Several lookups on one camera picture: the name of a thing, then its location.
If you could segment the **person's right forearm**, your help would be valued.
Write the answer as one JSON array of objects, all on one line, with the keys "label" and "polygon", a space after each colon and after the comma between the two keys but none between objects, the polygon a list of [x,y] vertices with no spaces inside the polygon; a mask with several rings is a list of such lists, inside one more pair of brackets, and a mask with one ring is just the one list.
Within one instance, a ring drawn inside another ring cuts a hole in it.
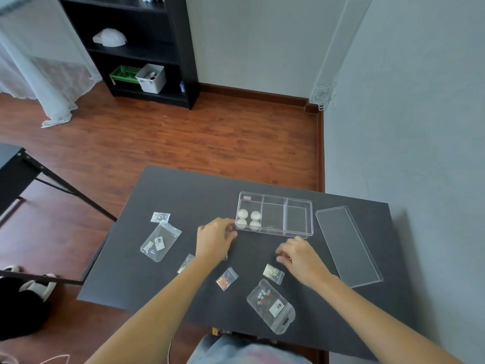
[{"label": "person's right forearm", "polygon": [[350,325],[381,364],[464,364],[335,276],[305,280]]}]

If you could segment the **person's light patterned clothing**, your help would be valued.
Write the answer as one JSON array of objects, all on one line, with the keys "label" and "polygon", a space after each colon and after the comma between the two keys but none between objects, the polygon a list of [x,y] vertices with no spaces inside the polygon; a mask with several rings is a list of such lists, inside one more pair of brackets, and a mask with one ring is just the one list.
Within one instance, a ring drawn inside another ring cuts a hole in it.
[{"label": "person's light patterned clothing", "polygon": [[187,364],[312,364],[305,357],[233,335],[206,335]]}]

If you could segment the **white cap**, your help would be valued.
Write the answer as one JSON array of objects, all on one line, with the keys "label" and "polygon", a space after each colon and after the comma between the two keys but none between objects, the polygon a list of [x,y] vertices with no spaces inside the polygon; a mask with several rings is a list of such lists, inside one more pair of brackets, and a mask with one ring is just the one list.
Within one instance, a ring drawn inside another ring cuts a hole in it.
[{"label": "white cap", "polygon": [[93,42],[107,48],[118,48],[127,44],[127,38],[119,30],[105,28],[93,36]]}]

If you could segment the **zip bag with flower charms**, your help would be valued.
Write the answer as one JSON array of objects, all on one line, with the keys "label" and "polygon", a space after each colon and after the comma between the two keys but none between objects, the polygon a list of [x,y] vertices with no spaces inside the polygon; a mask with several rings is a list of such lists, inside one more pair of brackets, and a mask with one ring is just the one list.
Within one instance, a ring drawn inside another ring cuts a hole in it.
[{"label": "zip bag with flower charms", "polygon": [[266,279],[259,281],[246,301],[276,335],[284,334],[296,318],[294,307]]}]

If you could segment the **white sheer curtain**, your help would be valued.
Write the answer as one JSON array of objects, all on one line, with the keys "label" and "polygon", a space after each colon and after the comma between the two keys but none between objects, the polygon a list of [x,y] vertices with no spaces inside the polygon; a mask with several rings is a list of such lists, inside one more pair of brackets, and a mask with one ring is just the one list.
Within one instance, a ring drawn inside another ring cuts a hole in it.
[{"label": "white sheer curtain", "polygon": [[69,122],[100,81],[59,0],[0,0],[0,93],[37,100],[43,128]]}]

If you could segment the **clear plastic compartment box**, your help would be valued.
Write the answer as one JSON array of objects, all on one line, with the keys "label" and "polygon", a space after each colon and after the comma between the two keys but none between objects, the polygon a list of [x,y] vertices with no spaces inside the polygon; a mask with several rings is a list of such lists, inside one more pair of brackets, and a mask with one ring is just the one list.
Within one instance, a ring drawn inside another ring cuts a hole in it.
[{"label": "clear plastic compartment box", "polygon": [[253,232],[249,227],[251,213],[259,211],[261,229],[257,233],[287,238],[300,236],[303,239],[314,234],[313,204],[310,200],[240,192],[235,220],[238,220],[239,209],[248,211],[247,227],[241,231]]}]

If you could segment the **black side table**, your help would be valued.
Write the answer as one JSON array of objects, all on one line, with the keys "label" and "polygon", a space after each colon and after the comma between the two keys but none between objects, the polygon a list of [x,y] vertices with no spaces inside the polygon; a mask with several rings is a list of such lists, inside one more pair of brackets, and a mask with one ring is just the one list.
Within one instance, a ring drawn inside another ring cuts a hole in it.
[{"label": "black side table", "polygon": [[26,149],[0,142],[0,216],[17,200],[33,181],[76,196],[113,222],[117,218],[87,195],[33,158]]}]

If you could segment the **black metal table frame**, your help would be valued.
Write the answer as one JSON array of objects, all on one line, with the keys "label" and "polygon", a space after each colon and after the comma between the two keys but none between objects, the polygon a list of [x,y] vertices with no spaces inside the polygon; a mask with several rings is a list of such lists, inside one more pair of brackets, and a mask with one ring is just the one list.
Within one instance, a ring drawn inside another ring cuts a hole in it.
[{"label": "black metal table frame", "polygon": [[82,277],[80,280],[70,280],[70,279],[65,279],[61,277],[49,277],[47,275],[35,275],[35,274],[29,274],[29,273],[23,273],[23,272],[14,272],[14,271],[5,271],[5,270],[0,270],[0,277],[12,277],[12,278],[17,278],[21,279],[22,281],[36,281],[36,282],[54,282],[54,283],[60,283],[60,284],[68,284],[68,285],[77,285],[77,286],[83,286],[85,280],[87,279],[88,275],[90,274],[96,260],[98,259],[100,252],[102,251],[106,241],[108,240],[108,237],[110,235],[110,232],[108,232],[101,243],[100,247],[94,254],[93,258],[90,260],[88,267],[85,269],[85,271],[82,274]]}]

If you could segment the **green plastic basket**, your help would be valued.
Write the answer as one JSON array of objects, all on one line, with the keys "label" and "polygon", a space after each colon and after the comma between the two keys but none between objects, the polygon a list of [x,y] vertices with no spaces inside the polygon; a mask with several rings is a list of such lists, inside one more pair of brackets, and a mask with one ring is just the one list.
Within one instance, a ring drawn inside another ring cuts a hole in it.
[{"label": "green plastic basket", "polygon": [[113,85],[116,85],[118,81],[138,84],[136,76],[140,70],[141,68],[120,65],[109,74],[109,77]]}]

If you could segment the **small bag of cream beads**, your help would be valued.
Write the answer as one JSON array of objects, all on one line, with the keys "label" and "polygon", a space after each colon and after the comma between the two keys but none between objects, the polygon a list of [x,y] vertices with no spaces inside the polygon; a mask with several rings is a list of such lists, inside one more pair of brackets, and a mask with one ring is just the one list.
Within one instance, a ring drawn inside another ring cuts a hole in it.
[{"label": "small bag of cream beads", "polygon": [[179,269],[177,270],[177,274],[180,274],[186,266],[194,259],[194,255],[188,254],[183,263],[180,265]]}]

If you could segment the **small bag of white sequins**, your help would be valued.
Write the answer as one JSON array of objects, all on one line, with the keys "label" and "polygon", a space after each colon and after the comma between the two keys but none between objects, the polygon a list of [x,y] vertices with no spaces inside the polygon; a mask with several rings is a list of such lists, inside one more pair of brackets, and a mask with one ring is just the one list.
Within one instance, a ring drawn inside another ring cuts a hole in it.
[{"label": "small bag of white sequins", "polygon": [[282,284],[283,278],[285,276],[285,273],[283,271],[279,270],[278,268],[274,267],[269,263],[266,264],[266,267],[264,268],[264,271],[262,274],[265,278],[273,281],[278,285]]}]

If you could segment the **black bookshelf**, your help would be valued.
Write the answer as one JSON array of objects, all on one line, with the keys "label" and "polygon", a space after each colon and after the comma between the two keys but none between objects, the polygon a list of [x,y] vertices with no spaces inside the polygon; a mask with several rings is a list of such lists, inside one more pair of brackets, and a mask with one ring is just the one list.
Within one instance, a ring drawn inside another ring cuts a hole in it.
[{"label": "black bookshelf", "polygon": [[[113,96],[193,108],[200,89],[186,0],[59,1]],[[127,44],[94,43],[93,36],[105,28],[122,32]],[[112,84],[109,74],[118,66],[142,69],[148,63],[165,67],[166,84],[159,94],[146,93],[139,84]]]}]

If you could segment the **clear plastic box lid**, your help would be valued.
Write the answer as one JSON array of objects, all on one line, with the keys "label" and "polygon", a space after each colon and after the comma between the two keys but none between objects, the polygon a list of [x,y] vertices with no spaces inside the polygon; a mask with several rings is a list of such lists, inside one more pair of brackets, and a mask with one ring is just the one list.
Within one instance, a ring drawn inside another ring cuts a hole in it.
[{"label": "clear plastic box lid", "polygon": [[347,206],[316,211],[340,279],[350,288],[366,286],[384,279]]}]

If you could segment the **person's left hand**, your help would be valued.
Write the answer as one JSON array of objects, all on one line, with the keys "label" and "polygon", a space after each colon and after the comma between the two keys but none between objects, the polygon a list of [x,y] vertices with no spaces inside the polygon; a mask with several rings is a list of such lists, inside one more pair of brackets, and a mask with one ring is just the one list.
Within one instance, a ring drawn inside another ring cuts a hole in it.
[{"label": "person's left hand", "polygon": [[221,240],[218,217],[198,228],[195,257],[206,263],[210,269],[214,269],[227,256],[231,243]]}]

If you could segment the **white storage bin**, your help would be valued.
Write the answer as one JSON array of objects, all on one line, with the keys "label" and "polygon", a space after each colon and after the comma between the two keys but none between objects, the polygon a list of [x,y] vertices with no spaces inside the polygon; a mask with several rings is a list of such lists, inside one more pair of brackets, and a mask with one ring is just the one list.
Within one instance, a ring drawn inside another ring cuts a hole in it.
[{"label": "white storage bin", "polygon": [[166,84],[165,67],[148,63],[135,78],[144,92],[159,94]]}]

